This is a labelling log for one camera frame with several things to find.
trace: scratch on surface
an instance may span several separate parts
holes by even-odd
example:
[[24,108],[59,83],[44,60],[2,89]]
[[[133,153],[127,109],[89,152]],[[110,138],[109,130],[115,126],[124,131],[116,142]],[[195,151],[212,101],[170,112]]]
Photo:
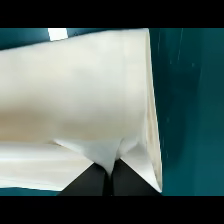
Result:
[[177,62],[179,62],[179,59],[180,59],[180,49],[181,49],[181,43],[182,43],[182,38],[183,38],[183,31],[184,31],[184,28],[181,28],[180,44],[179,44],[179,52],[178,52]]
[[160,30],[161,30],[161,28],[159,29],[159,40],[158,40],[158,55],[159,55],[159,50],[160,50]]

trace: teal background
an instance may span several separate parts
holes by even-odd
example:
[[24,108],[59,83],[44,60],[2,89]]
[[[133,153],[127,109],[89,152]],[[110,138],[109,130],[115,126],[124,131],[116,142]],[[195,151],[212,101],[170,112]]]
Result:
[[[68,28],[68,35],[108,29]],[[224,195],[224,29],[150,28],[150,35],[163,195]],[[1,50],[45,41],[47,28],[0,29]]]

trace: folded cloth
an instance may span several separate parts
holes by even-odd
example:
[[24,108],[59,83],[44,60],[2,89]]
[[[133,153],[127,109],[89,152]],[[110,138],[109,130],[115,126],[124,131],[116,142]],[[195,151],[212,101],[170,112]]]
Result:
[[0,141],[0,187],[63,189],[122,158],[161,192],[148,29],[1,51]]

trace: cream-colored fabric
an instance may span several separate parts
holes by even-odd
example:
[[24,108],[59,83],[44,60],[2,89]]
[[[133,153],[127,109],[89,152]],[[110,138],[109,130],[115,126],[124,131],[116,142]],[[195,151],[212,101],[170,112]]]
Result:
[[[137,163],[133,165],[135,158],[130,164],[161,191],[148,29],[106,31],[1,51],[0,141],[17,142],[18,146],[16,149],[15,145],[0,144],[0,187],[7,186],[3,181],[7,178],[14,181],[15,186],[21,187],[19,183],[24,181],[23,187],[30,187],[26,181],[32,179],[39,185],[31,188],[40,189],[49,176],[51,181],[45,185],[46,189],[63,189],[74,178],[65,174],[64,179],[54,181],[50,176],[57,176],[60,170],[67,169],[65,161],[68,159],[69,164],[73,157],[52,162],[54,159],[51,158],[55,158],[59,151],[62,157],[65,150],[74,153],[71,168],[74,173],[78,167],[76,152],[111,173],[115,158],[122,157],[129,163],[129,153],[137,150],[144,154],[142,158],[147,158],[140,163],[145,169],[142,171],[141,167],[138,172]],[[51,149],[48,164],[48,160],[44,160],[47,147],[43,143],[51,141],[68,149],[48,145]],[[29,150],[24,151],[24,145],[20,146],[18,142],[39,143],[43,150],[39,152],[29,145]],[[4,160],[6,151],[10,155],[16,152],[20,162],[13,162],[11,157]],[[34,151],[40,155],[43,152],[42,159],[35,160],[34,156],[26,160],[26,154],[35,155]],[[25,168],[19,169],[25,160],[24,167],[33,172],[32,178],[24,174]],[[48,168],[52,166],[54,174],[46,168],[42,178],[38,170],[40,168],[44,173],[44,164]],[[87,164],[87,168],[91,162],[84,161],[83,164]],[[154,178],[155,183],[151,183],[147,176]]]

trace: white cloth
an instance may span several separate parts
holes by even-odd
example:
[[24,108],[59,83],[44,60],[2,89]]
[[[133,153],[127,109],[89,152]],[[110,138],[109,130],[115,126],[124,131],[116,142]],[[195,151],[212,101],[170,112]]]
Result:
[[148,29],[1,51],[0,141],[0,187],[62,190],[122,157],[161,191]]

